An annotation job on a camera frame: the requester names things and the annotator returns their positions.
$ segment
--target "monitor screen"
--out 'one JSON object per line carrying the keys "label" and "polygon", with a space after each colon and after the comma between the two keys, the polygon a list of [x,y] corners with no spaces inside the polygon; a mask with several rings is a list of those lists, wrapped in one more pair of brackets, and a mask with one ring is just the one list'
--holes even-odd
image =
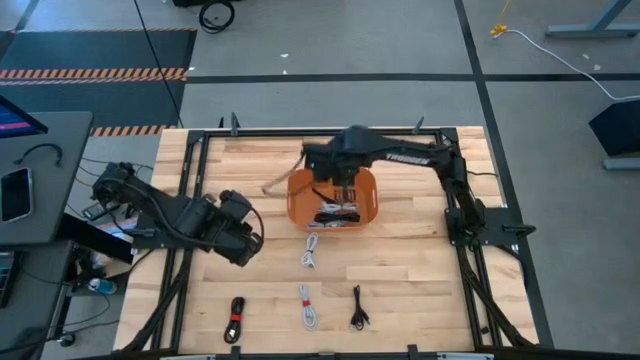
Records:
{"label": "monitor screen", "polygon": [[0,96],[0,138],[32,135],[47,128]]}

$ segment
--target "coiled cable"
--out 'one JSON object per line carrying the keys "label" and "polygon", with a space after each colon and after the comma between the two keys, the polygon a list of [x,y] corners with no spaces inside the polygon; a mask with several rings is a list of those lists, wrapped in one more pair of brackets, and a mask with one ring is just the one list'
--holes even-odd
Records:
{"label": "coiled cable", "polygon": [[302,255],[302,259],[300,259],[303,266],[316,267],[316,263],[313,261],[313,249],[316,248],[316,245],[318,245],[318,233],[312,232],[307,236],[307,250]]}
{"label": "coiled cable", "polygon": [[364,322],[367,324],[371,324],[369,322],[369,315],[362,309],[360,306],[360,285],[353,288],[353,296],[356,299],[356,311],[351,317],[351,326],[356,330],[360,331],[364,329]]}
{"label": "coiled cable", "polygon": [[313,331],[318,327],[318,317],[311,307],[309,289],[305,284],[300,285],[300,297],[302,298],[302,323],[305,329]]}
{"label": "coiled cable", "polygon": [[242,310],[244,310],[244,298],[236,297],[231,302],[231,318],[229,325],[224,331],[224,342],[227,344],[235,344],[240,339],[242,332]]}

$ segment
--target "white power cord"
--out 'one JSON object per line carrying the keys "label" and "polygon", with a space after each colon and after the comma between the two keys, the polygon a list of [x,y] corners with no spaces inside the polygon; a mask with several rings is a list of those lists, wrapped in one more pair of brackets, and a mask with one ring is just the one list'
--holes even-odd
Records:
{"label": "white power cord", "polygon": [[582,74],[584,76],[586,76],[587,78],[589,78],[589,80],[593,81],[596,85],[598,85],[598,87],[609,97],[609,99],[613,100],[613,101],[627,101],[627,100],[634,100],[634,99],[640,99],[640,95],[632,95],[632,96],[625,96],[625,97],[615,97],[613,95],[611,95],[607,89],[604,88],[604,86],[602,86],[602,84],[600,84],[600,82],[598,82],[598,80],[596,80],[593,76],[589,75],[588,73],[574,67],[573,65],[569,64],[566,60],[562,59],[560,56],[554,54],[553,52],[551,52],[550,50],[547,50],[545,48],[543,48],[542,46],[536,44],[533,40],[531,40],[527,35],[525,35],[524,33],[522,33],[519,30],[514,30],[514,29],[509,29],[506,31],[503,31],[497,35],[495,35],[493,38],[497,39],[499,38],[502,34],[504,33],[514,33],[514,34],[518,34],[520,36],[522,36],[523,38],[525,38],[528,42],[531,43],[531,45],[535,46],[538,50],[553,56],[554,58],[556,58],[556,60],[560,61],[561,63],[567,65],[571,70]]}
{"label": "white power cord", "polygon": [[300,259],[303,266],[316,267],[316,263],[313,261],[313,249],[316,248],[316,245],[318,245],[318,233],[312,232],[307,236],[307,250],[302,255],[302,259]]}
{"label": "white power cord", "polygon": [[300,285],[300,297],[302,298],[302,322],[304,323],[304,328],[313,331],[318,327],[318,318],[311,307],[309,289],[305,284]]}

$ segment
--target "concrete floor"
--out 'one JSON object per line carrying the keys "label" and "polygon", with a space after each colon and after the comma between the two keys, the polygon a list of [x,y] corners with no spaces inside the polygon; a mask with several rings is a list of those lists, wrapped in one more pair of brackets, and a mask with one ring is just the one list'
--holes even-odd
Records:
{"label": "concrete floor", "polygon": [[[196,8],[139,2],[150,27],[197,27]],[[594,71],[598,65],[600,72],[640,72],[640,39],[543,39],[547,25],[586,22],[607,2],[513,1],[505,22],[582,69]],[[20,16],[4,7],[23,9],[24,4],[0,0],[0,27],[10,28]],[[488,36],[503,4],[464,1],[483,72],[569,73],[517,36]],[[471,73],[452,1],[245,0],[236,10],[227,32],[198,34],[191,76],[281,75],[283,70]],[[133,11],[130,0],[40,0],[27,29],[137,28]],[[639,2],[620,21],[640,22]],[[638,82],[604,85],[618,96],[640,94]],[[633,210],[640,200],[640,174],[605,172],[605,153],[587,125],[610,100],[589,82],[487,86],[523,217],[538,228],[529,240],[555,346],[640,353],[635,255],[640,245]],[[216,126],[232,111],[245,127],[413,125],[421,116],[425,125],[485,125],[472,82],[187,85],[182,103],[187,127]],[[156,136],[93,138],[86,156],[151,164],[157,143]],[[70,203],[82,208],[89,204],[86,195],[86,189],[74,189]],[[94,314],[101,301],[74,300],[73,319]],[[121,299],[112,303],[116,317]],[[44,358],[108,353],[114,334],[115,327],[102,328],[81,334],[71,348],[50,344]]]}

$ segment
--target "desk leg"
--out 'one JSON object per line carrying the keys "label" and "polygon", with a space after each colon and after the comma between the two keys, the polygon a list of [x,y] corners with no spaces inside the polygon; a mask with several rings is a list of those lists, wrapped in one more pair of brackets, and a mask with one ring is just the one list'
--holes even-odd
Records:
{"label": "desk leg", "polygon": [[127,264],[131,264],[133,261],[131,244],[68,214],[62,215],[62,221],[58,228],[58,238],[73,240],[76,244],[88,247]]}

